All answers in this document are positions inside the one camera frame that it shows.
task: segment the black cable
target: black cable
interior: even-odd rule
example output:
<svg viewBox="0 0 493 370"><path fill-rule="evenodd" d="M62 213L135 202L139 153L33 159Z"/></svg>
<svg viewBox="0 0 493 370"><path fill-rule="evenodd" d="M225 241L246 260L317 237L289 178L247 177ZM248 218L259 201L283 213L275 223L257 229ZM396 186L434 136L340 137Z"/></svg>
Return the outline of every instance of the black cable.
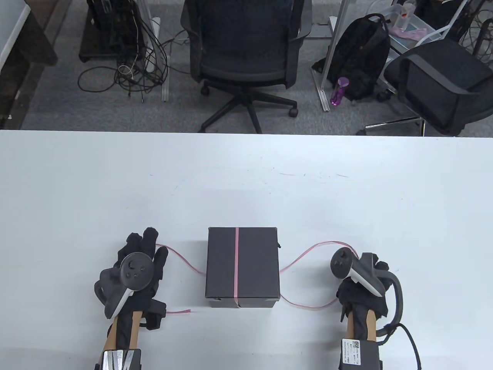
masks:
<svg viewBox="0 0 493 370"><path fill-rule="evenodd" d="M128 8L122 7L120 9L115 9L115 12L118 12L118 11L120 13L127 12L127 15L133 17L135 23L137 23L137 19L135 18L135 14L134 14L132 8L128 9ZM146 94L148 94L154 87L160 86L166 81L166 79L168 78L169 69L173 69L174 71L177 71L179 73L189 74L186 71L180 71L176 68L170 67L168 65L168 56L167 56L166 51L164 49L165 46L168 44L170 44L170 47L171 47L171 43L173 43L173 42L177 43L179 45L185 44L185 42L187 41L186 39L183 41L183 43L176 42L176 38L180 34L185 32L185 30L181 30L173 38L171 38L171 39L169 39L163 43L160 43L158 38L154 34L154 31L151 30L149 28L149 26L142 19L140 19L139 21L140 21L142 32L147 34L147 36L153 42L152 48L150 48L148 46L139 48L139 37L137 37L137 49L140 50L141 54L146 53L146 56L141 57L139 60L138 57L135 58L135 55L134 55L134 57L130 58L128 56L128 53L127 53L126 56L120 55L117 57L117 60L116 60L117 61L117 63L116 63L117 67L116 68L100 66L100 67L92 67L92 68L85 70L84 72L82 72L79 75L79 77L77 79L77 85L82 91L100 93L100 92L108 91L114 85L118 85L123 90L128 91L129 95L132 92L141 92L141 93L145 92ZM132 34L135 33L135 30L133 30L133 29L131 30L128 25L125 25L123 23L123 26L126 27L126 30L129 33L132 33ZM161 70L161 68L158 67L158 63L157 63L158 59L157 58L161 58L161 60L163 61L162 70ZM149 66L153 67L152 72L147 71L147 67L149 67ZM109 69L109 70L112 70L115 72L114 76L113 76L113 83L111 84L111 86L106 88L106 89L103 89L103 90L88 90L88 89L82 88L80 85L80 81L81 81L82 77L87 72L98 69L98 68ZM126 73L122 72L122 68L126 68L126 70L128 72L126 72Z"/></svg>
<svg viewBox="0 0 493 370"><path fill-rule="evenodd" d="M112 71L117 71L117 69L115 68L112 68L112 67L106 67L106 66L99 66L99 67L93 67L93 68L89 68L88 70L85 70L84 72L82 72L80 75L79 75L79 78L77 79L77 86L79 87L79 89L81 89L82 91L84 92L91 92L91 93L101 93L101 92L105 92L105 91L108 91L109 89L111 89L114 85L116 85L116 82L113 81L113 83L107 87L106 89L103 89L103 90L87 90L87 89L84 89L82 88L82 86L80 86L80 79L82 78L82 76L84 76L86 73L90 72L90 71L93 71L93 70L97 70L97 69L107 69L107 70L112 70Z"/></svg>
<svg viewBox="0 0 493 370"><path fill-rule="evenodd" d="M387 336L385 337L384 340L382 340L380 342L377 342L377 344L379 346L381 346L381 345L384 345L385 343L387 343L387 341L392 336L392 334L395 333L395 331L397 330L397 328L402 328L406 332L407 337L409 338L409 341L411 342L411 345L413 347L414 356L416 357L416 364L418 365L418 370L422 370L421 369L420 354L418 353L418 348L416 346L416 343L414 342L413 336L411 335L411 333L409 332L409 330L407 329L407 327L405 327L403 324L397 323L395 325L391 325L391 324L385 325L384 326L384 329L386 329L386 331L387 331Z"/></svg>

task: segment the black glove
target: black glove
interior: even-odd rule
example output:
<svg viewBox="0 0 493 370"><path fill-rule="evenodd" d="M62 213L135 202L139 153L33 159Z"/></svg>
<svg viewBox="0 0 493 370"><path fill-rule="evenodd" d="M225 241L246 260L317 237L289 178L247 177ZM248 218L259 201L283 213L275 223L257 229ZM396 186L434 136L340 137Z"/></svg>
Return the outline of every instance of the black glove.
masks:
<svg viewBox="0 0 493 370"><path fill-rule="evenodd" d="M388 271L388 264L383 261L378 261L378 256L376 254L373 254L373 262L376 269ZM389 279L379 279L387 291L392 285L392 281ZM350 277L344 279L339 285L336 297L343 307L341 321L343 317L348 316L350 312L353 314L354 339L366 340L368 338L366 316L369 310L375 312L377 320L382 316L386 317L388 314L385 296L377 297L360 283L355 283Z"/></svg>
<svg viewBox="0 0 493 370"><path fill-rule="evenodd" d="M156 240L158 232L152 227L148 227L141 237L137 233L132 233L127 238L125 247L118 251L118 261L113 268L120 268L123 259L133 252L143 252L154 261L154 276L150 284L141 291L135 292L127 299L120 313L143 311L147 312L151 305L152 298L156 295L159 287L159 280L163 279L163 268L168 257L168 249L160 247L156 251Z"/></svg>
<svg viewBox="0 0 493 370"><path fill-rule="evenodd" d="M141 326L149 330L158 329L161 319L166 316L166 304L152 299L159 287L159 280L163 278L163 267L168 257L168 249L166 247L160 247L156 251L157 237L158 232L151 227L144 231L143 237L136 233L130 234L127 238L127 244L118 251L118 261L113 268L103 270L99 281L94 285L96 296L106 306L113 292L122 290L120 265L123 259L134 252L145 253L153 259L154 274L150 283L144 289L136 291L132 296L128 297L118 313L117 349L128 349L134 311L143 312L146 323L141 324Z"/></svg>

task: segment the pink cloth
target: pink cloth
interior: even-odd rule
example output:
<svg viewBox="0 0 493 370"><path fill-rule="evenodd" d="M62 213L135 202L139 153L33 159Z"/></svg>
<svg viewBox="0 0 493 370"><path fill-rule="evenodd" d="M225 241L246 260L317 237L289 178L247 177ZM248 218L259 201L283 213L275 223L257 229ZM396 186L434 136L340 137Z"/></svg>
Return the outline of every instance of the pink cloth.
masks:
<svg viewBox="0 0 493 370"><path fill-rule="evenodd" d="M426 28L420 28L412 31L403 31L400 28L394 26L389 31L389 34L400 37L407 38L409 40L419 41L428 34Z"/></svg>

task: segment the chair base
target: chair base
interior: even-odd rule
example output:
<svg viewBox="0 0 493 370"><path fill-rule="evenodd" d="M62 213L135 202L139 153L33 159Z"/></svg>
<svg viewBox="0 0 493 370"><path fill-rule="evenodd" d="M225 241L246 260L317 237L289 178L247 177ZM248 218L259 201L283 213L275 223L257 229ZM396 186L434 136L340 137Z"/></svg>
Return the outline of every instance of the chair base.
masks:
<svg viewBox="0 0 493 370"><path fill-rule="evenodd" d="M258 122L258 118L257 118L257 113L255 112L255 108L253 107L253 102L255 101L292 106L292 108L289 110L289 116L295 118L298 115L298 103L295 100L290 100L275 95L265 94L259 91L255 91L248 87L235 87L230 85L223 85L217 82L212 82L207 80L204 82L204 86L201 88L200 93L202 95L208 96L211 93L209 87L213 87L217 90L227 92L234 96L228 103L226 103L226 105L224 105L221 109L219 109L207 121L205 121L202 124L199 133L205 133L206 129L209 126L211 126L213 123L216 123L221 117L223 117L225 114L230 112L233 108L241 104L245 106L246 109L248 110L248 114L250 115L251 121L255 128L255 132L257 134L261 134L262 128L260 127L260 123Z"/></svg>
<svg viewBox="0 0 493 370"><path fill-rule="evenodd" d="M404 119L398 119L396 121L388 121L388 122L383 122L383 123L376 123L373 125L366 125L363 130L359 130L356 132L356 135L359 136L364 136L366 135L367 130L372 130L372 129L379 129L382 127L390 127L390 126L395 126L403 123L415 123L420 126L420 136L425 135L425 130L426 130L426 122L423 118L421 117L410 117L410 118L404 118Z"/></svg>

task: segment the black backpack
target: black backpack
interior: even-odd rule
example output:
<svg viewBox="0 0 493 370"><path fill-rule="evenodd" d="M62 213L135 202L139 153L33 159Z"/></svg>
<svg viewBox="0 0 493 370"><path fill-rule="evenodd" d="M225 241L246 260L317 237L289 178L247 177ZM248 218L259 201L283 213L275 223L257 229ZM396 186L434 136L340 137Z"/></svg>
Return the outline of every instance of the black backpack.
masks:
<svg viewBox="0 0 493 370"><path fill-rule="evenodd" d="M385 18L368 14L352 22L342 34L334 50L327 79L335 86L340 77L349 79L345 96L349 100L362 99L373 94L390 52L390 37ZM322 73L325 58L312 68Z"/></svg>

